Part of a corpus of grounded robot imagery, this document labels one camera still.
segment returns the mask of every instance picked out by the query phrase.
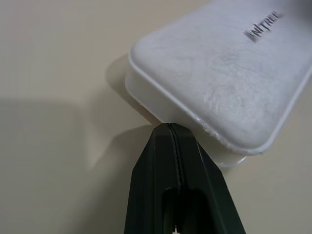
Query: beige surface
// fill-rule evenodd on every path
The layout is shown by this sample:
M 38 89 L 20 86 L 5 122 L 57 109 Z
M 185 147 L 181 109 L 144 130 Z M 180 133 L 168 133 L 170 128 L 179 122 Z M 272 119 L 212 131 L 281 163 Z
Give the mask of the beige surface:
M 205 0 L 0 2 L 0 233 L 121 234 L 157 120 L 126 54 Z M 312 85 L 268 153 L 224 171 L 248 234 L 312 233 Z

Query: container lid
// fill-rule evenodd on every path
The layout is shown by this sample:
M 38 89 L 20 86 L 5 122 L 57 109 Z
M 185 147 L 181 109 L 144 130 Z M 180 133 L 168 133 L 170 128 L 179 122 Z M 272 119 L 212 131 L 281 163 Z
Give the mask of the container lid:
M 206 131 L 266 150 L 311 74 L 312 1 L 218 0 L 141 39 L 146 79 Z

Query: white box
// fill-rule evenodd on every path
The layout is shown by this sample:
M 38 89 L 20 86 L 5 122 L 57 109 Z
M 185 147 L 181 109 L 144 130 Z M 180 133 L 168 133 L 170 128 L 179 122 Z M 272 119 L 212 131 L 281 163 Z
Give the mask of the white box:
M 256 155 L 311 75 L 312 1 L 214 0 L 139 40 L 129 61 L 128 92 L 160 121 Z

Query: embossed logo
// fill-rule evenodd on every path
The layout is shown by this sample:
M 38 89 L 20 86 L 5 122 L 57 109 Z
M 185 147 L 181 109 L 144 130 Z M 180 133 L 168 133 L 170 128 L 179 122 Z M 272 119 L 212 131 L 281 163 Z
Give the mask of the embossed logo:
M 256 42 L 263 33 L 271 31 L 270 27 L 282 17 L 281 14 L 273 11 L 264 20 L 258 24 L 253 24 L 254 28 L 250 31 L 245 31 L 244 34 L 248 36 L 253 42 Z

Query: white container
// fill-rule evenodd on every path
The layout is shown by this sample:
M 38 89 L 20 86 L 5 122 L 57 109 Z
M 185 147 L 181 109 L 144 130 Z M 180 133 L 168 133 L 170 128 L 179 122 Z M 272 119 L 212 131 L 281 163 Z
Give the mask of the white container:
M 312 1 L 214 0 L 142 38 L 129 61 L 128 92 L 160 121 L 256 155 L 311 75 Z

